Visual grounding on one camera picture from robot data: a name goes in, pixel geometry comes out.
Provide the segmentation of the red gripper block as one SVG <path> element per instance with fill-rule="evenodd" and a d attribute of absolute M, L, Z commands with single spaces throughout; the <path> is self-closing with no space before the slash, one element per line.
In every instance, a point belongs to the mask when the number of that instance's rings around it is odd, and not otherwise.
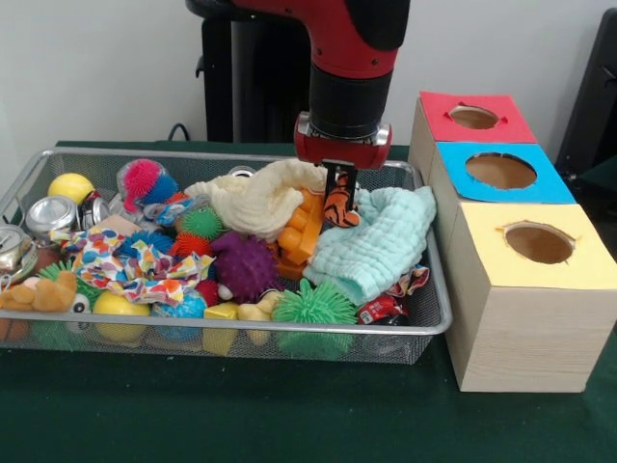
<path fill-rule="evenodd" d="M 379 130 L 376 137 L 364 141 L 339 140 L 294 134 L 294 145 L 300 160 L 326 165 L 327 178 L 325 198 L 336 184 L 336 165 L 353 166 L 349 170 L 349 205 L 355 205 L 358 170 L 379 170 L 389 154 L 392 135 L 388 130 Z"/>

